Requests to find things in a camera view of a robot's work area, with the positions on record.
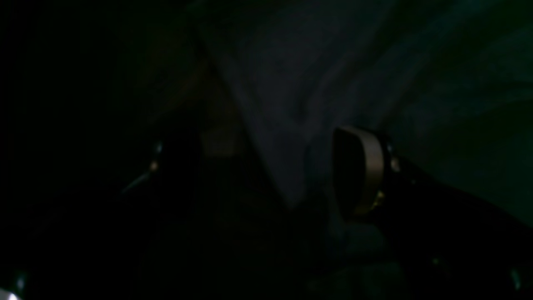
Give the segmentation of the left gripper left finger camera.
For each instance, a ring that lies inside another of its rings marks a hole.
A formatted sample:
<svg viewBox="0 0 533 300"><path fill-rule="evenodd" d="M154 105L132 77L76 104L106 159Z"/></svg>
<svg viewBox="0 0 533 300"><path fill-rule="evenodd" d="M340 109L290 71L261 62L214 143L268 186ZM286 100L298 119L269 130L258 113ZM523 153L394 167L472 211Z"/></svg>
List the left gripper left finger camera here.
<svg viewBox="0 0 533 300"><path fill-rule="evenodd" d="M202 143L197 128L158 128L150 135L150 156L142 172L117 194L119 205L188 217L197 198Z"/></svg>

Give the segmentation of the left gripper right finger camera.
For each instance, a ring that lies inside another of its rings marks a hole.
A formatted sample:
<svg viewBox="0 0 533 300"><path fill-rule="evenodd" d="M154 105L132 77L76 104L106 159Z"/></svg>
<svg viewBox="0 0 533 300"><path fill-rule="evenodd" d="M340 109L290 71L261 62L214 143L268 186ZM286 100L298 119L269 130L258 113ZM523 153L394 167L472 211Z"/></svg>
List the left gripper right finger camera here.
<svg viewBox="0 0 533 300"><path fill-rule="evenodd" d="M332 181L339 214L368 220L385 203L392 174L400 170L390 139L361 127L338 127L332 139Z"/></svg>

